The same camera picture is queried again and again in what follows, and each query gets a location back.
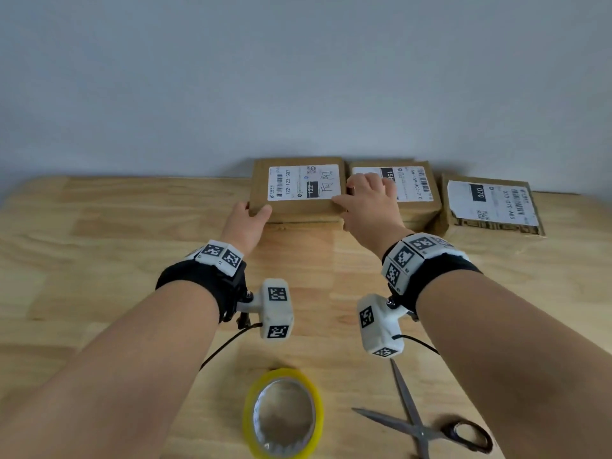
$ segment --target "wire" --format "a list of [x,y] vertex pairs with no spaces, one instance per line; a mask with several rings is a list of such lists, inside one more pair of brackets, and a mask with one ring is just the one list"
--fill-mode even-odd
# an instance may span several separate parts
[[217,351],[215,351],[214,353],[212,353],[207,359],[206,361],[204,361],[202,363],[202,365],[200,366],[200,370],[202,370],[204,368],[204,366],[206,364],[208,364],[210,362],[210,360],[215,357],[216,355],[218,355],[221,350],[226,347],[228,344],[230,344],[232,341],[234,341],[235,339],[237,339],[238,337],[240,337],[241,334],[243,334],[246,331],[249,331],[250,329],[254,329],[256,327],[263,327],[264,324],[262,322],[257,322],[256,324],[253,325],[249,325],[248,327],[245,327],[244,329],[242,329],[241,331],[239,331],[237,334],[235,334],[232,338],[230,338],[229,340],[227,340],[224,344],[222,344],[219,349]]
[[394,335],[392,337],[393,339],[411,339],[413,341],[416,341],[417,343],[420,343],[421,345],[423,345],[424,347],[426,347],[427,349],[431,349],[434,353],[436,354],[440,354],[438,352],[438,350],[436,348],[434,348],[433,346],[428,345],[427,343],[425,343],[424,341],[421,341],[419,339],[416,339],[414,337],[411,337],[410,335]]

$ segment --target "scissor handle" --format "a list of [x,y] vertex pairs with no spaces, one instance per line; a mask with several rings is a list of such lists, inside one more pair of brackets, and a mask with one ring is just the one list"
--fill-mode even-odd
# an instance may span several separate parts
[[[485,440],[485,446],[481,446],[479,444],[466,440],[465,438],[462,438],[457,432],[457,427],[460,425],[471,426]],[[459,443],[460,445],[468,448],[470,451],[477,451],[484,454],[489,454],[493,450],[493,439],[491,438],[491,435],[489,435],[487,431],[480,425],[470,422],[469,420],[459,419],[455,422],[450,422],[440,428],[440,431],[444,433],[444,435],[449,440],[453,440],[455,443]]]

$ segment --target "black wrist strap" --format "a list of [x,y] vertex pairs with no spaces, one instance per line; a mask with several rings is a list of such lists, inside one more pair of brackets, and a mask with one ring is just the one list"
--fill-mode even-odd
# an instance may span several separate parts
[[242,261],[234,277],[228,277],[214,266],[189,259],[167,267],[157,280],[156,289],[176,280],[187,280],[206,288],[217,301],[219,323],[229,322],[236,313],[238,301],[245,297],[247,284],[244,278],[246,262]]
[[412,277],[410,277],[408,288],[403,295],[398,294],[389,286],[393,295],[393,301],[395,304],[402,305],[408,309],[413,320],[418,321],[419,316],[416,306],[420,293],[432,280],[453,270],[473,270],[474,272],[482,273],[478,267],[460,256],[441,254],[435,258],[425,260]]

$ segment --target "packing tape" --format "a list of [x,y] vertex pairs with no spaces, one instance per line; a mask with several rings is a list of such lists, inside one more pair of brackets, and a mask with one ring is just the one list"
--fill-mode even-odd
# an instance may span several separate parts
[[[303,390],[310,401],[310,425],[306,432],[291,444],[280,444],[265,432],[260,414],[262,401],[276,383],[294,384]],[[251,454],[257,459],[292,458],[305,459],[317,447],[323,433],[323,403],[314,385],[299,370],[277,369],[264,374],[247,394],[242,413],[242,432]]]

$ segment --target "cardboard box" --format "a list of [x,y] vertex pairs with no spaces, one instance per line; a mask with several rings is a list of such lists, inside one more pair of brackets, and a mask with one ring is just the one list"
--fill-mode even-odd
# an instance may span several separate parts
[[377,172],[397,184],[398,205],[407,228],[423,231],[440,209],[442,201],[432,169],[427,161],[369,160],[349,164],[348,173]]
[[344,211],[330,198],[346,193],[344,161],[335,157],[273,158],[255,161],[249,211],[273,208],[268,223],[336,223]]
[[442,211],[427,231],[452,239],[473,227],[545,236],[527,182],[442,174]]

